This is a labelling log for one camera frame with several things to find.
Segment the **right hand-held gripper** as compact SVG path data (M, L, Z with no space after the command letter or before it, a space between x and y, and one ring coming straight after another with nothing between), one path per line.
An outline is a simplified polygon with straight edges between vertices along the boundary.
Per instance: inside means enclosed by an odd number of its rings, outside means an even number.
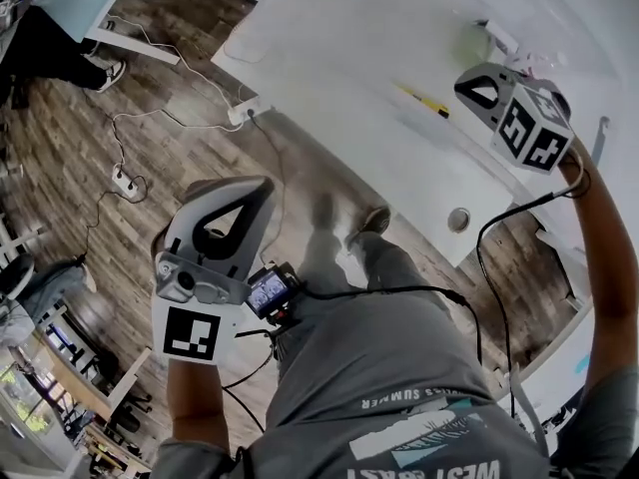
M491 149L509 164L550 173L574 139L570 107L557 86L484 62L455 82L457 99L490 130ZM495 111L503 109L499 118Z

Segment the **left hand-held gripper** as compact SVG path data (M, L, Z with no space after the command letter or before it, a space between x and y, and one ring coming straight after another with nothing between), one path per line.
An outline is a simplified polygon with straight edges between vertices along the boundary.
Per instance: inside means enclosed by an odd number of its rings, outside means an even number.
M274 192L274 182L263 176L208 180L189 188L167 228L165 247L171 252L156 255L151 312L157 355L216 365L231 349L251 293L240 280L248 278L266 234ZM239 213L225 233L207 229L235 210Z

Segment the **yellow marker pen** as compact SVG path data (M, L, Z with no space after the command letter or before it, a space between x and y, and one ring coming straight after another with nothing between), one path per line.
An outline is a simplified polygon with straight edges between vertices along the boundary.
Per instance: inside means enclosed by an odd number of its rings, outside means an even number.
M394 86L402 91L403 93L409 95L411 98L419 102L422 106L430 109L435 114L439 115L443 119L449 118L449 109L442 103L430 98L425 93L419 92L411 87L408 87L403 84L395 83Z

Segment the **person's right forearm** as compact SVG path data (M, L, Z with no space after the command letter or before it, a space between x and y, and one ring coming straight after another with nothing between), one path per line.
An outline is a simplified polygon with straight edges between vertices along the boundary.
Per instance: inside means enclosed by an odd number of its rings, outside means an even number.
M582 164L591 177L587 194L574 200L594 309L584 387L588 392L613 373L638 363L639 264L617 207L579 139L573 140L561 163L569 160Z

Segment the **person's left forearm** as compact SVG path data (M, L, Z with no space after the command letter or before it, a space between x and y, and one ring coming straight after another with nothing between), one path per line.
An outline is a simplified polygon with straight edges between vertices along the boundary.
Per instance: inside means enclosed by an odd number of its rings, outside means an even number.
M167 401L175 439L207 443L230 452L217 366L171 359Z

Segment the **pale green object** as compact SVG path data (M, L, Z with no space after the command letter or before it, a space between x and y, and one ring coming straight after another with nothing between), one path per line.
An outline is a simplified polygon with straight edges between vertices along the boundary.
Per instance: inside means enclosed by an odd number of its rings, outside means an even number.
M455 33L450 55L455 63L470 68L489 59L492 51L492 36L483 26L465 23Z

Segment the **small white box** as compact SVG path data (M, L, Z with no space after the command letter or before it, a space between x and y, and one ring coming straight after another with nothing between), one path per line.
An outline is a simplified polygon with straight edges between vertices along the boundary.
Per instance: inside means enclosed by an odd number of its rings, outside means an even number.
M519 43L494 20L487 20L484 25L486 32L494 39L496 47L505 55L515 54Z

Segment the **small black monitor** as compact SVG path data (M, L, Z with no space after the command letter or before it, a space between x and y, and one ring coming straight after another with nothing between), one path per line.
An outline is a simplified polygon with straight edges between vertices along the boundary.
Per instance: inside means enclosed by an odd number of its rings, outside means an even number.
M260 320L273 326L293 321L289 305L301 292L301 282L288 263L268 263L249 278L247 305Z

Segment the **person's left shoe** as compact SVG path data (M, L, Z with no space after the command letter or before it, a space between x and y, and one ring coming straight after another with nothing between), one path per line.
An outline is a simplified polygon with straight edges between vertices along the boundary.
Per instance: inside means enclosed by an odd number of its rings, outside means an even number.
M311 204L311 223L317 231L333 232L338 223L338 206L332 193L315 194Z

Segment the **grey round desk grommet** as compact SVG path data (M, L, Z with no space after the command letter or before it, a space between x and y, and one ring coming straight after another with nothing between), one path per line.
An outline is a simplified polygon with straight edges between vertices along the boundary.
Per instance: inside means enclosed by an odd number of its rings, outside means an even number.
M464 233L470 226L471 215L465 208L453 209L447 219L449 230L455 234Z

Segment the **large white desk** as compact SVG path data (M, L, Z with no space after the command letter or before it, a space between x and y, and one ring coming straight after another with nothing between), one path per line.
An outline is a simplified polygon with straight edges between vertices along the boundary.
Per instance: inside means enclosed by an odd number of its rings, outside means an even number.
M599 169L639 246L639 0L260 0L214 56L342 161L450 263L513 202L559 188L556 174L511 166L491 131L455 96L469 68L450 46L465 23L494 20L538 53L563 52L552 81L573 130ZM443 119L397 89L425 93ZM447 225L465 208L470 226Z

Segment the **person's right shoe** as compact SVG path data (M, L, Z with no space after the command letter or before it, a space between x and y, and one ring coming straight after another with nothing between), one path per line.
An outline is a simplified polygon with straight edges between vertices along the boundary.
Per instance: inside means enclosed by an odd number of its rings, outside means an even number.
M383 235L389 227L390 220L391 210L389 207L383 206L370 210L353 224L351 232L344 241L346 248L351 249L355 240L362 233L374 233L379 236Z

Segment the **person's grey trousers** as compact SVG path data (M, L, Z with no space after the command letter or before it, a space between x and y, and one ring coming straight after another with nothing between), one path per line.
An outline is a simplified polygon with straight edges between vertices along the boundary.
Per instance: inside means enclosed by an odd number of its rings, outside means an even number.
M301 280L307 283L311 291L332 294L354 290L336 262L340 249L340 241L333 232L314 230L299 269ZM361 265L370 289L427 285L408 253L382 235L362 233L349 251ZM344 300L328 301L299 296L294 303L294 316L300 322L295 330L313 329L344 303Z

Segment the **person's grey printed shirt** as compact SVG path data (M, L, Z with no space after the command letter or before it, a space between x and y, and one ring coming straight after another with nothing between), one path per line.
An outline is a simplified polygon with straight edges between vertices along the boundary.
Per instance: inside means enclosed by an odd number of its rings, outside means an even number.
M285 356L266 431L240 460L170 439L151 479L612 479L632 453L638 385L634 368L599 384L548 452L495 402L442 309L363 296Z

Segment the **black round stool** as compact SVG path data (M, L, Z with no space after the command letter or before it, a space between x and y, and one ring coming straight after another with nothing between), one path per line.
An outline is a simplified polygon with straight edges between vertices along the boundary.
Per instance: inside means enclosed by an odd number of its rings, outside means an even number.
M34 273L35 260L25 252L11 260L0 271L0 299L15 299L29 283Z

